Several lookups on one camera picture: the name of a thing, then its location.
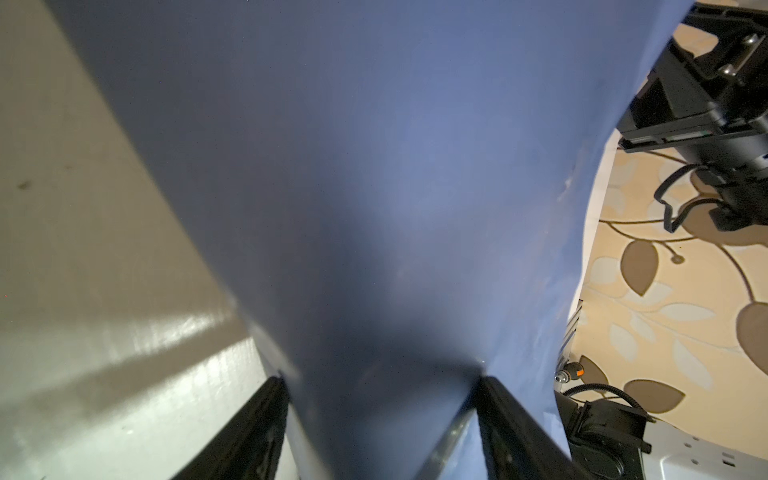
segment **blue cloth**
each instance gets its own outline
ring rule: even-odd
[[[567,448],[594,174],[689,2],[49,4],[285,377],[304,480],[484,478],[476,422],[432,454],[482,372]]]

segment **black metal bracket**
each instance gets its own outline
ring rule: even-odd
[[[683,23],[717,45],[694,57],[670,40],[619,122],[626,152],[768,132],[768,12],[697,3]]]
[[[174,480],[273,480],[288,413],[288,389],[269,378]],[[496,378],[482,377],[477,410],[489,480],[588,480]]]
[[[174,480],[273,480],[288,402],[283,380],[268,378]]]

